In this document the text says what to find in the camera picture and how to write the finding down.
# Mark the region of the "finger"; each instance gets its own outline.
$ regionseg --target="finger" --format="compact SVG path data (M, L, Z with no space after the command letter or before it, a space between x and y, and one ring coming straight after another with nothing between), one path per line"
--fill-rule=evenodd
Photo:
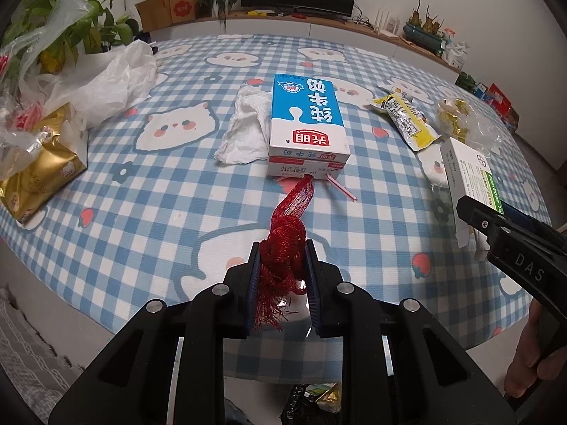
M520 398L538 378L535 368L527 367L519 356L514 356L504 378L504 390L515 398Z
M541 356L538 341L538 325L528 323L524 326L516 348L516 356L519 356L526 367L533 367Z
M555 380L567 361L567 347L560 348L541 360L538 377L542 380Z
M532 301L529 304L529 317L528 317L529 324L535 325L539 322L539 317L541 316L542 309L543 306L541 305L541 303L535 299L532 299Z

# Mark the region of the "pink striped straw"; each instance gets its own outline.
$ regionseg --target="pink striped straw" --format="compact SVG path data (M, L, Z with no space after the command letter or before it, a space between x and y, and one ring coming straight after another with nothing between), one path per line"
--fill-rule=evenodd
M342 191L347 197L349 197L353 202L358 201L358 198L355 197L350 191L348 191L345 187L339 184L330 174L327 174L327 180L337 187L340 191Z

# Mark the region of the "tv cabinet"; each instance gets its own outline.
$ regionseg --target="tv cabinet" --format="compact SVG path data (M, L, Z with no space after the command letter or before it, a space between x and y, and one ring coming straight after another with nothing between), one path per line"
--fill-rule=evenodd
M376 52L390 59L413 65L449 83L454 83L459 77L458 69L403 38L376 34L368 27L350 21L343 22L323 17L309 16L305 19L297 19L293 16L249 16L244 11L235 11L226 18L226 32L218 18L205 17L151 32L151 39L165 41L221 33L291 35L331 41Z

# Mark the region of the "red knotted netting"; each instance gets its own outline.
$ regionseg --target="red knotted netting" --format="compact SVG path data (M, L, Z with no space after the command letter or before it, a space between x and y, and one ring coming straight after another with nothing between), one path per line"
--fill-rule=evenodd
M262 324L279 328L286 313L279 303L291 292L306 292L297 286L305 279L305 226L299 218L313 198L312 180L313 176L305 176L276 207L268 238L260 243L257 328Z

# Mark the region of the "blue and white gingham tablecloth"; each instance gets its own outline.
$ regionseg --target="blue and white gingham tablecloth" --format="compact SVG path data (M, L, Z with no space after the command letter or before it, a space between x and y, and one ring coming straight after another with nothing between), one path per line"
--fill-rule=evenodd
M359 202L317 181L302 217L322 260L375 298L419 299L467 348L526 314L528 294L475 262L472 244L457 247L449 194L432 190L392 123L364 108L379 83L405 83L431 116L438 100L463 90L383 56L291 36L178 39L160 44L158 57L161 83L151 97L90 133L86 172L26 229L0 210L0 233L12 250L79 311L117 332L149 299L175 304L220 282L266 237L291 182L267 178L265 161L226 166L213 154L241 85L271 90L281 72L334 79L347 129L352 156L338 179ZM162 114L187 107L169 138L180 120ZM497 122L504 143L490 166L502 199L549 222L526 161ZM303 302L292 303L303 311L283 331L226 342L226 375L281 383L340 377L341 340L320 340Z

